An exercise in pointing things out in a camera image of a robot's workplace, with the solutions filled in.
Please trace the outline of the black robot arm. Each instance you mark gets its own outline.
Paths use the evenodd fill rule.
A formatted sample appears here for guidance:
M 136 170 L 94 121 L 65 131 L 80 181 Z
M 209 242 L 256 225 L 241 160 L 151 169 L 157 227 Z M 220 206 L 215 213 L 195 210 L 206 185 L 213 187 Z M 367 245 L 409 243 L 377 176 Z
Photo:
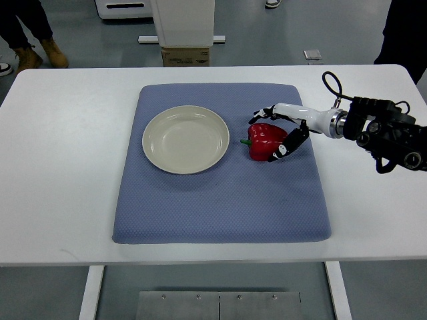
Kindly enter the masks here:
M 371 154 L 380 174 L 398 165 L 412 171 L 426 170 L 426 127 L 417 125 L 416 119 L 393 101 L 354 97 L 343 136 Z

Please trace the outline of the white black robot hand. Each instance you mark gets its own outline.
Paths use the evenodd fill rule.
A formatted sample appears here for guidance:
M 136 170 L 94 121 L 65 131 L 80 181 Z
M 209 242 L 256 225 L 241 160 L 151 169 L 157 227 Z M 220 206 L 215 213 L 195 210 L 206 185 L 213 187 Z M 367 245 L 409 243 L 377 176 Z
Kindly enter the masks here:
M 302 107 L 288 103 L 277 103 L 271 107 L 260 109 L 249 120 L 253 125 L 259 119 L 285 119 L 299 125 L 282 141 L 276 150 L 269 155 L 268 162 L 276 161 L 293 153 L 309 137 L 310 133 L 323 133 L 332 139 L 343 137 L 344 123 L 347 112 L 339 108 L 327 111 Z

